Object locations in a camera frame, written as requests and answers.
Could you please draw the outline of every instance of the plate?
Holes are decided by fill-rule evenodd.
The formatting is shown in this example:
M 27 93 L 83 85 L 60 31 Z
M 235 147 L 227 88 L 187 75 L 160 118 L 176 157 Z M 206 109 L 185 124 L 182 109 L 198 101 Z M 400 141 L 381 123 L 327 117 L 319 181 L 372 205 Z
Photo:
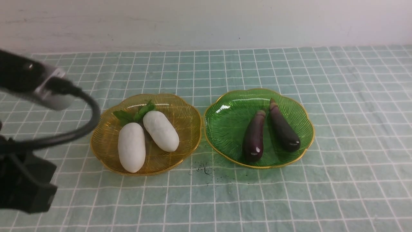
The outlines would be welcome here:
M 284 151 L 273 130 L 270 130 L 267 111 L 263 131 L 263 155 L 255 163 L 242 156 L 242 142 L 246 128 L 259 109 L 269 108 L 274 98 L 289 125 L 300 138 L 301 147 L 296 152 Z M 267 89 L 235 90 L 222 95 L 204 114 L 205 134 L 208 143 L 230 161 L 249 168 L 279 168 L 298 161 L 313 143 L 315 128 L 306 110 L 297 101 Z
M 143 167 L 136 173 L 126 171 L 119 160 L 117 141 L 121 125 L 113 115 L 114 111 L 124 110 L 135 113 L 138 107 L 149 100 L 156 104 L 156 109 L 166 115 L 179 135 L 180 144 L 175 152 L 161 150 L 155 142 L 146 137 L 146 159 Z M 90 145 L 94 155 L 103 165 L 123 175 L 156 175 L 170 170 L 192 154 L 201 139 L 201 116 L 199 111 L 173 94 L 140 94 L 129 97 L 117 106 L 106 110 L 93 132 Z

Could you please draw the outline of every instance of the tablecloth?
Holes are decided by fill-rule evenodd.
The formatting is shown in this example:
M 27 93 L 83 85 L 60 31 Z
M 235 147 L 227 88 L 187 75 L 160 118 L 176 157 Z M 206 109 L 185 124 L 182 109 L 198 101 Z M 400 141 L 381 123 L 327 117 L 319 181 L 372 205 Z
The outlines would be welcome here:
M 31 54 L 60 66 L 102 109 L 173 93 L 201 113 L 231 90 L 268 88 L 302 103 L 316 138 L 287 167 L 240 167 L 204 139 L 175 169 L 112 173 L 90 136 L 39 151 L 58 166 L 49 212 L 0 210 L 0 232 L 412 231 L 412 45 Z M 86 123 L 76 100 L 48 111 L 0 93 L 2 134 L 52 135 Z

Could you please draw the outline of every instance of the green leaf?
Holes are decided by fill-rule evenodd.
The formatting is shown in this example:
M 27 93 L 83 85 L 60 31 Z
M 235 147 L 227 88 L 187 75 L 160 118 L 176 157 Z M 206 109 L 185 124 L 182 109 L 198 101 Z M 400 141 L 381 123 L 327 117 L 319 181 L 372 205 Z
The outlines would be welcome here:
M 133 121 L 138 122 L 138 121 L 140 121 L 140 119 L 141 119 L 141 117 L 140 117 L 139 112 L 137 112 L 136 114 L 134 114 Z
M 120 125 L 121 125 L 121 126 L 125 126 L 125 125 L 127 125 L 127 124 L 129 124 L 129 123 L 130 123 L 129 121 L 120 120 Z
M 123 110 L 114 111 L 113 115 L 116 116 L 122 126 L 133 122 L 133 117 Z
M 156 109 L 156 105 L 154 103 L 152 103 L 151 100 L 149 100 L 149 102 L 144 105 L 142 108 L 140 108 L 139 112 L 137 112 L 134 117 L 133 117 L 133 121 L 134 122 L 139 122 L 147 112 L 152 111 Z

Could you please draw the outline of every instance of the purple eggplant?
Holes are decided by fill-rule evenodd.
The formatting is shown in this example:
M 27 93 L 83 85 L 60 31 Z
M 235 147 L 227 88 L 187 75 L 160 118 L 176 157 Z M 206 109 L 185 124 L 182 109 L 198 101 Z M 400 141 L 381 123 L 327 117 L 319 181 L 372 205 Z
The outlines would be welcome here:
M 299 150 L 300 138 L 283 117 L 278 104 L 273 98 L 270 99 L 269 115 L 272 121 L 273 130 L 283 149 L 288 152 Z
M 266 113 L 263 110 L 257 111 L 246 129 L 242 150 L 248 162 L 257 162 L 262 157 L 265 116 Z

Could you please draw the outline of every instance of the white vegetable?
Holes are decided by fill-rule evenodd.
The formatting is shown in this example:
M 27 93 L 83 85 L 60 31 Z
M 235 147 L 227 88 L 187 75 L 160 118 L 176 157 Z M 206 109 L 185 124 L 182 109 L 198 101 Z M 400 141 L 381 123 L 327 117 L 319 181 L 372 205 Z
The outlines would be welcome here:
M 139 171 L 146 158 L 143 128 L 137 123 L 126 124 L 119 132 L 117 149 L 124 169 L 131 173 Z
M 165 152 L 176 151 L 179 146 L 179 135 L 162 112 L 147 112 L 143 117 L 143 124 L 160 149 Z

